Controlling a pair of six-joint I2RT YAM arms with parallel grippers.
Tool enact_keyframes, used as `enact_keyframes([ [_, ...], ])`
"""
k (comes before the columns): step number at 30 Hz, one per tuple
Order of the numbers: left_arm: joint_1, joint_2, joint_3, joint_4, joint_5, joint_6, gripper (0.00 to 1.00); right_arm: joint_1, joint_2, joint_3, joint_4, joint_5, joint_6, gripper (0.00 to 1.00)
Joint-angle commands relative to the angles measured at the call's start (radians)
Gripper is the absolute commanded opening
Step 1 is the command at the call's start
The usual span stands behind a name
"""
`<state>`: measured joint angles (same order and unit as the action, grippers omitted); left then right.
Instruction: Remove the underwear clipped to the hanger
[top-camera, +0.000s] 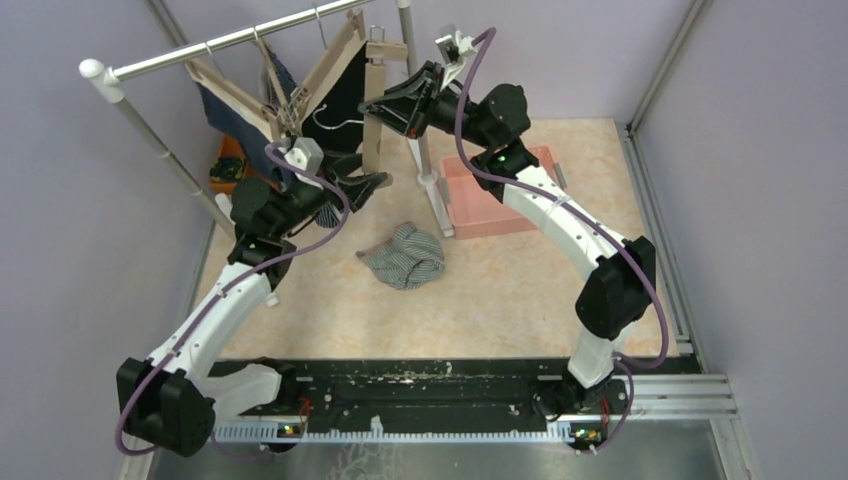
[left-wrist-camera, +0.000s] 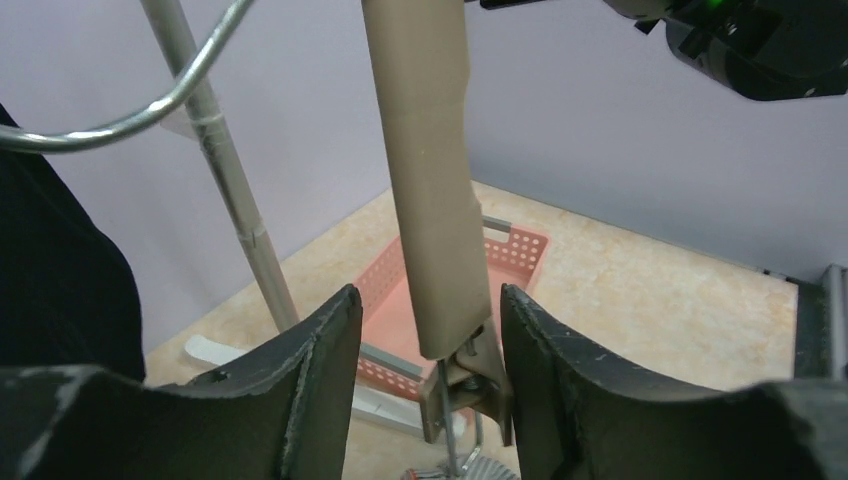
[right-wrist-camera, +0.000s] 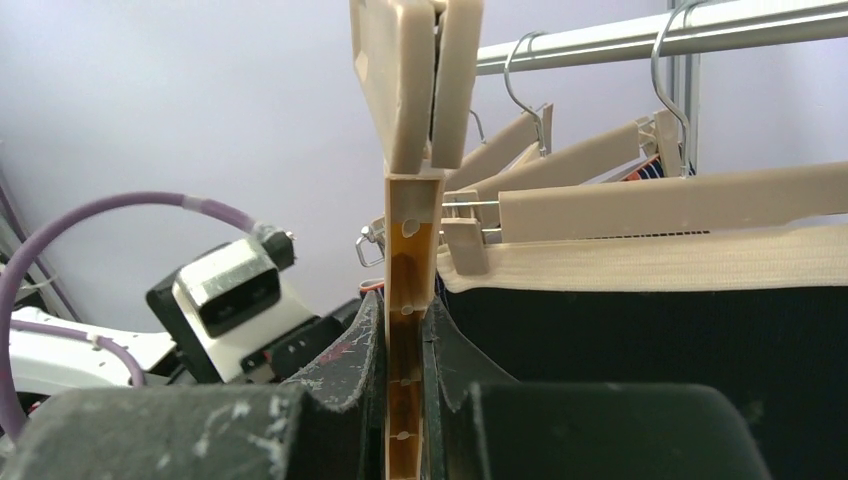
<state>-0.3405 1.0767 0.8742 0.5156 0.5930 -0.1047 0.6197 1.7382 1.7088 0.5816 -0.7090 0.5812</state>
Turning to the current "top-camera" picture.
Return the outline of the beige hanger of black underwear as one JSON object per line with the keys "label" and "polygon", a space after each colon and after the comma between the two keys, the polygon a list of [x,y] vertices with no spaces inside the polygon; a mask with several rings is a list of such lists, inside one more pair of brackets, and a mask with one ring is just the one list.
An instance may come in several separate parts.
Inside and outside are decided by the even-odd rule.
{"label": "beige hanger of black underwear", "polygon": [[344,74],[348,65],[366,43],[366,28],[361,9],[346,12],[347,20],[329,43],[319,61],[291,96],[290,110],[301,134],[306,120],[322,104]]}

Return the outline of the beige hanger of navy underwear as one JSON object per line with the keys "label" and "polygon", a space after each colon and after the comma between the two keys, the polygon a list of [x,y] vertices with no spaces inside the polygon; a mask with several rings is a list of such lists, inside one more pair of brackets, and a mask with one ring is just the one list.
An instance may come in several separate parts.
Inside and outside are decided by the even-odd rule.
{"label": "beige hanger of navy underwear", "polygon": [[258,128],[270,142],[285,136],[285,131],[275,123],[275,112],[268,104],[226,79],[202,60],[189,60],[186,68],[198,86],[202,85],[211,90],[227,106]]}

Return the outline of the black underwear beige waistband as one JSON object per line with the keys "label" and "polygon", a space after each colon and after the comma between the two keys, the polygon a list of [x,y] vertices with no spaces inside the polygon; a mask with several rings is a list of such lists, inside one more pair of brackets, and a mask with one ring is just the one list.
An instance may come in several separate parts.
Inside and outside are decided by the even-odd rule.
{"label": "black underwear beige waistband", "polygon": [[317,113],[318,122],[324,127],[318,125],[312,117],[304,122],[303,134],[313,138],[322,150],[357,152],[363,139],[363,126],[357,123],[342,123],[348,120],[363,120],[358,106],[364,99],[366,63],[365,46],[362,46],[330,92],[319,103],[319,107],[326,106],[326,109]]}

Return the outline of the navy underwear beige waistband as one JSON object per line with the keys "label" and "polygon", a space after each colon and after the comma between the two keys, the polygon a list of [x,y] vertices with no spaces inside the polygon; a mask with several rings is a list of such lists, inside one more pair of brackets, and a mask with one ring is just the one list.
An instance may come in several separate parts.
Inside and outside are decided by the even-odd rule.
{"label": "navy underwear beige waistband", "polygon": [[208,124],[239,143],[255,173],[277,186],[287,187],[294,176],[265,154],[264,149],[270,140],[207,87],[199,85],[198,89]]}

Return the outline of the grey striped underwear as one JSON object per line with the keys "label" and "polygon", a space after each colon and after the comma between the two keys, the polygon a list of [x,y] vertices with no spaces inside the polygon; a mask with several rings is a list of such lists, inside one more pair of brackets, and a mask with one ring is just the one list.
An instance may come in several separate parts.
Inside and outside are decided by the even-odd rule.
{"label": "grey striped underwear", "polygon": [[440,241],[412,222],[398,225],[382,243],[357,251],[356,258],[379,282],[399,291],[421,288],[445,269]]}

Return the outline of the navy white striped underwear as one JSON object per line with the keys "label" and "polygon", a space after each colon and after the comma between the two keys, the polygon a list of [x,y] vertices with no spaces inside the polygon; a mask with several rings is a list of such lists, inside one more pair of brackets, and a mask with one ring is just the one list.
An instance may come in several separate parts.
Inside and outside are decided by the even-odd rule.
{"label": "navy white striped underwear", "polygon": [[[291,101],[291,95],[297,89],[298,85],[295,80],[292,78],[288,69],[283,65],[278,56],[271,51],[270,47],[267,45],[268,50],[270,51],[271,59],[274,62],[276,69],[278,71],[279,82],[282,85],[282,88],[285,92],[285,97],[288,103]],[[267,71],[265,69],[264,61],[263,61],[263,70],[260,73],[259,77],[259,90],[260,97],[262,101],[266,104],[269,103],[269,90],[270,83],[267,82]],[[339,216],[338,213],[334,210],[333,205],[325,205],[323,206],[316,214],[314,219],[314,223],[321,228],[331,229],[338,225]]]}

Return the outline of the beige clip hanger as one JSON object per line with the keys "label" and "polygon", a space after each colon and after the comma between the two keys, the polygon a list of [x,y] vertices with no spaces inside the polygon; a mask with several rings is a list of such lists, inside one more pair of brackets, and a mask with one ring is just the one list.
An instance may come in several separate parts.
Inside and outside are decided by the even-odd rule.
{"label": "beige clip hanger", "polygon": [[382,123],[379,115],[385,110],[381,98],[387,88],[386,63],[405,62],[408,47],[402,42],[387,40],[385,28],[372,25],[368,29],[365,57],[362,170],[376,173],[380,170]]}

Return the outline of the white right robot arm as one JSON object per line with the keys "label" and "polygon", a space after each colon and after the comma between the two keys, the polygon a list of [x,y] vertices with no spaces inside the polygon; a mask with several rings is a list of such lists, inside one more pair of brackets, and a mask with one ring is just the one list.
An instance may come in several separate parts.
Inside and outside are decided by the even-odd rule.
{"label": "white right robot arm", "polygon": [[465,162],[480,188],[530,221],[578,269],[585,285],[575,310],[583,330],[568,362],[563,398],[572,410],[588,412],[612,374],[619,337],[658,298],[655,247],[645,237],[629,240],[609,229],[557,185],[521,140],[531,126],[521,86],[498,84],[474,102],[443,83],[446,73],[426,62],[358,109],[409,139],[434,127],[481,147]]}

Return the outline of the beige hanger of striped underwear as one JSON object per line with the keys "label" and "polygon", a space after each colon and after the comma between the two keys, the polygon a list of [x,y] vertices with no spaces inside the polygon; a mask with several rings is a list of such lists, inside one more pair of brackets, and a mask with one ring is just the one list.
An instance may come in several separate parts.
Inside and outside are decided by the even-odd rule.
{"label": "beige hanger of striped underwear", "polygon": [[282,128],[287,136],[299,135],[299,127],[296,119],[292,116],[289,109],[288,101],[285,97],[285,92],[279,82],[278,71],[274,62],[271,59],[270,51],[264,39],[258,34],[256,28],[252,30],[254,35],[254,43],[260,50],[263,57],[265,69],[267,71],[267,82],[270,83],[269,103],[275,112],[275,123]]}

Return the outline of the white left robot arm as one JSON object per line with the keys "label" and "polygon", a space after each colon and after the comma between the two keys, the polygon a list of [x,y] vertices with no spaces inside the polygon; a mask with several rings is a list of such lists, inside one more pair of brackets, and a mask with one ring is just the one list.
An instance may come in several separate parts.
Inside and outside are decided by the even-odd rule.
{"label": "white left robot arm", "polygon": [[236,241],[215,284],[183,324],[145,359],[116,373],[117,449],[142,456],[158,448],[197,453],[222,422],[260,406],[292,411],[300,388],[292,366],[260,359],[225,376],[211,371],[249,315],[281,283],[292,260],[327,244],[349,215],[390,185],[386,172],[358,174],[358,154],[324,155],[271,144],[269,159],[294,174],[285,188],[260,177],[240,180],[231,195]]}

